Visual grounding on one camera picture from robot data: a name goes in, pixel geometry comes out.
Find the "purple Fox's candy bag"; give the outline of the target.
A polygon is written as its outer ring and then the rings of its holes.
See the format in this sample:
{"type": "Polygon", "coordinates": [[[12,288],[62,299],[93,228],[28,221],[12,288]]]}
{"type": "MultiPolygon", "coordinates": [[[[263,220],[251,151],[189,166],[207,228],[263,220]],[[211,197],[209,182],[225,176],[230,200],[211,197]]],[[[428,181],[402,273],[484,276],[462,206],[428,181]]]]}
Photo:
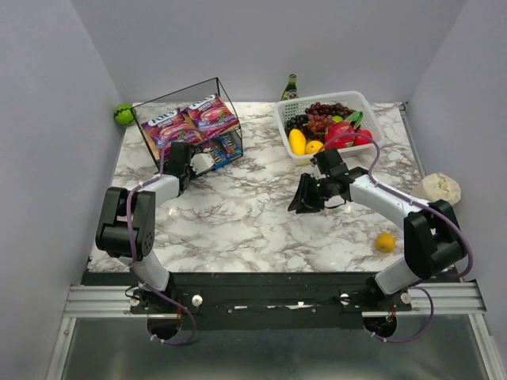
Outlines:
{"type": "Polygon", "coordinates": [[[184,112],[193,125],[209,138],[238,126],[237,116],[227,107],[217,93],[206,96],[188,106],[184,112]]]}
{"type": "Polygon", "coordinates": [[[142,129],[151,137],[157,148],[161,148],[166,140],[182,140],[185,143],[200,141],[195,131],[183,131],[190,127],[179,108],[165,112],[141,124],[142,129]]]}

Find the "blue M&M's candy bag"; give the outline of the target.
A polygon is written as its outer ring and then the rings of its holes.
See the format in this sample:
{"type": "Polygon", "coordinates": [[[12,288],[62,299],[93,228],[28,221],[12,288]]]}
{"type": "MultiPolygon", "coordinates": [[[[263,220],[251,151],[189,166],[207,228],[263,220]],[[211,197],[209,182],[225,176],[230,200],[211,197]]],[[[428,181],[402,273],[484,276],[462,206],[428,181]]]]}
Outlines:
{"type": "Polygon", "coordinates": [[[229,155],[216,146],[212,148],[210,154],[214,160],[215,170],[218,170],[231,162],[229,155]]]}
{"type": "Polygon", "coordinates": [[[219,137],[219,143],[226,158],[233,159],[242,156],[241,144],[234,133],[226,133],[219,137]]]}

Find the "white plastic fruit basket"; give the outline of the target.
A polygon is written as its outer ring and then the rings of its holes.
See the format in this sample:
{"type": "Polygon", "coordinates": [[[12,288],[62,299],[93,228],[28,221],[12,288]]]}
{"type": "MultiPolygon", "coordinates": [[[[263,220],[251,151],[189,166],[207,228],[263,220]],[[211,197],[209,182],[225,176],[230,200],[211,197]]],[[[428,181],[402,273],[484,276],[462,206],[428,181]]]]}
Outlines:
{"type": "Polygon", "coordinates": [[[379,121],[357,91],[280,101],[275,105],[275,118],[286,151],[296,165],[308,164],[318,146],[334,136],[338,140],[331,145],[344,157],[372,147],[367,137],[379,146],[384,144],[379,121]]]}

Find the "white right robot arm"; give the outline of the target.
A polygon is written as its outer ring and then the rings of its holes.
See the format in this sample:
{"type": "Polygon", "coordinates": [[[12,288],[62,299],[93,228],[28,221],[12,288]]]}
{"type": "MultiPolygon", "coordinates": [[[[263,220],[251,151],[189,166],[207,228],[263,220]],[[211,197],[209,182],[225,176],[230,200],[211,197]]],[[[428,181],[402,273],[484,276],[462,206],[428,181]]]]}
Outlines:
{"type": "Polygon", "coordinates": [[[383,299],[441,273],[469,253],[450,203],[414,198],[378,182],[362,167],[350,169],[334,148],[312,159],[316,174],[304,173],[288,211],[316,213],[339,196],[389,219],[403,231],[403,258],[367,281],[365,294],[383,299]]]}

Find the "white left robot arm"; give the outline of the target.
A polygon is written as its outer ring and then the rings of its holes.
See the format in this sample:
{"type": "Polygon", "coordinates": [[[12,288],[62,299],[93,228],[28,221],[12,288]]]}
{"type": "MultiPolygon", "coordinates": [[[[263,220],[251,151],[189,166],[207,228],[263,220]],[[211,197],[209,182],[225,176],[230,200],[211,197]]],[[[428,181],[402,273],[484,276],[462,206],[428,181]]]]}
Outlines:
{"type": "Polygon", "coordinates": [[[193,149],[187,143],[172,144],[160,165],[162,173],[128,190],[106,190],[95,243],[110,257],[122,261],[139,285],[151,292],[171,293],[171,274],[154,253],[155,214],[163,203],[176,199],[189,185],[193,149]]]}

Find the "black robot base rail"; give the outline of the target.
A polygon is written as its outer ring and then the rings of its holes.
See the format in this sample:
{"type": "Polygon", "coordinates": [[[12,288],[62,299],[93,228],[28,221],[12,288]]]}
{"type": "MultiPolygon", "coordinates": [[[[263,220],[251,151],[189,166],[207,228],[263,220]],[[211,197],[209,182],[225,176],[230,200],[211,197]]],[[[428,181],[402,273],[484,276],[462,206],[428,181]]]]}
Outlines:
{"type": "Polygon", "coordinates": [[[159,336],[212,330],[362,329],[383,314],[410,311],[409,294],[371,290],[370,272],[206,273],[170,278],[177,308],[149,291],[135,289],[128,310],[147,318],[159,336]]]}

